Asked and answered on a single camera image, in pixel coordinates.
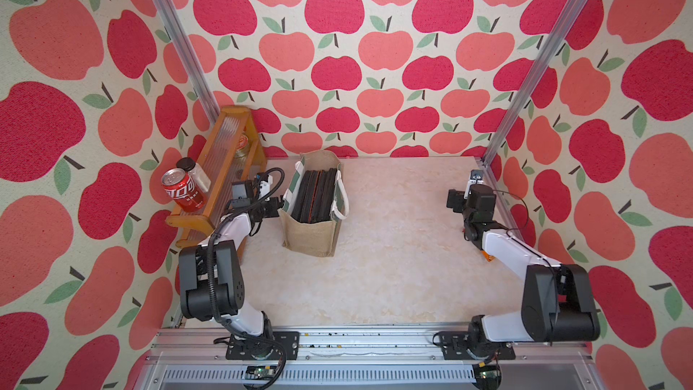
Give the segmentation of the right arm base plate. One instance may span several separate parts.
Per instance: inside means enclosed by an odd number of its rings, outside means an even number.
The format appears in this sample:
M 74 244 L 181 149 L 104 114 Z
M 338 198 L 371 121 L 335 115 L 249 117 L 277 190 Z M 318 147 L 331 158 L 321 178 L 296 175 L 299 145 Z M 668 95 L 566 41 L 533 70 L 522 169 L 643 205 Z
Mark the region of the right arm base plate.
M 439 331 L 431 338 L 445 360 L 515 360 L 514 347 L 509 342 L 487 341 L 483 336 L 465 331 Z

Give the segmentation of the burlap canvas tote bag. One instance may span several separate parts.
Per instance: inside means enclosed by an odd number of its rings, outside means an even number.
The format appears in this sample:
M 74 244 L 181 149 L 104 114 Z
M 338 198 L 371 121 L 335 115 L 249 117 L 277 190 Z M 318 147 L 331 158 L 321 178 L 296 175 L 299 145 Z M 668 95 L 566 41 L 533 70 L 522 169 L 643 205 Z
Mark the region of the burlap canvas tote bag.
M 334 200 L 330 210 L 330 220 L 317 223 L 301 223 L 292 217 L 296 191 L 305 171 L 328 171 L 337 168 Z M 284 204 L 280 209 L 283 224 L 283 246 L 291 251 L 315 257 L 335 255 L 341 224 L 347 219 L 350 207 L 345 187 L 342 164 L 335 153 L 319 150 L 305 153 L 295 164 L 292 181 L 285 191 Z

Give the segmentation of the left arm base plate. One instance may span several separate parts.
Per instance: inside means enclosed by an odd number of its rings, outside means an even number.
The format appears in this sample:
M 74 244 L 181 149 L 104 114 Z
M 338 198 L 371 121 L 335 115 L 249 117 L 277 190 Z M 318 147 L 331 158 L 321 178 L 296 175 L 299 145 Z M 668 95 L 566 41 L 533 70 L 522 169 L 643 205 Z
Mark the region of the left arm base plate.
M 251 341 L 232 336 L 226 352 L 226 360 L 276 361 L 296 360 L 301 334 L 298 331 L 275 331 L 273 342 L 266 339 Z

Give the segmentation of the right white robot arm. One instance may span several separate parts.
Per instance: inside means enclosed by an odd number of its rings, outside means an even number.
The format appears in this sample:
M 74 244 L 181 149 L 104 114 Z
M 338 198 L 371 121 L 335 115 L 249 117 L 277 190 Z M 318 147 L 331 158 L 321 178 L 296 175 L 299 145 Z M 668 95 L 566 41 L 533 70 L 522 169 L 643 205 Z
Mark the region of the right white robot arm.
M 563 264 L 520 240 L 494 220 L 496 191 L 470 182 L 449 190 L 446 206 L 464 217 L 464 234 L 477 249 L 499 260 L 523 282 L 521 307 L 502 315 L 478 315 L 469 324 L 470 350 L 508 342 L 591 342 L 601 328 L 588 277 L 580 265 Z

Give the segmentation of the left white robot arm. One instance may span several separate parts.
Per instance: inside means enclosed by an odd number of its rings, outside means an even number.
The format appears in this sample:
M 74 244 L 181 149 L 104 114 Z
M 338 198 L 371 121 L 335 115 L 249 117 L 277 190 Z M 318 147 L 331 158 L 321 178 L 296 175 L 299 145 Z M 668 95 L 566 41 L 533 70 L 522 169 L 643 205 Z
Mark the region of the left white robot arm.
M 283 200 L 263 199 L 224 216 L 210 237 L 180 252 L 180 308 L 198 321 L 216 321 L 242 339 L 272 339 L 264 312 L 245 299 L 238 249 L 266 218 L 277 218 Z

